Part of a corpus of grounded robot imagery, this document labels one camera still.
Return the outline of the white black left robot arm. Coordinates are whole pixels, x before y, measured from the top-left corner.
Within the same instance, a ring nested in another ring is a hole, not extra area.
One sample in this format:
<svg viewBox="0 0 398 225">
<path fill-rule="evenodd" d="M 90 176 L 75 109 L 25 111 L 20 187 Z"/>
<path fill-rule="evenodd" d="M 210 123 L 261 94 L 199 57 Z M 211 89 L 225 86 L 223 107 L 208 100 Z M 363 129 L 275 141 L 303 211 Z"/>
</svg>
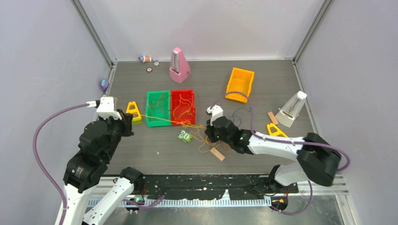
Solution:
<svg viewBox="0 0 398 225">
<path fill-rule="evenodd" d="M 118 113 L 121 119 L 98 118 L 87 124 L 80 135 L 79 151 L 67 163 L 63 178 L 66 203 L 61 205 L 57 217 L 61 225 L 102 225 L 123 199 L 144 189 L 143 173 L 126 167 L 111 190 L 90 211 L 85 211 L 121 138 L 134 134 L 133 115 L 121 110 Z"/>
</svg>

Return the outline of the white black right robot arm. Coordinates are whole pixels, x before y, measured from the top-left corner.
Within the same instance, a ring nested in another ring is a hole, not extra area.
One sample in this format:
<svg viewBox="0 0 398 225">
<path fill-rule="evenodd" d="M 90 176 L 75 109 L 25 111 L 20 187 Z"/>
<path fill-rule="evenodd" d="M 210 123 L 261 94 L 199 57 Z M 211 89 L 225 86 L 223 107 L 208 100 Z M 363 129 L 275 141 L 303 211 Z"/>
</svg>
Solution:
<svg viewBox="0 0 398 225">
<path fill-rule="evenodd" d="M 205 134 L 210 142 L 222 142 L 239 154 L 271 155 L 290 159 L 288 165 L 275 165 L 267 185 L 281 192 L 292 183 L 311 181 L 330 187 L 338 171 L 342 155 L 318 134 L 288 138 L 270 136 L 249 129 L 239 129 L 231 120 L 221 116 L 207 120 Z"/>
</svg>

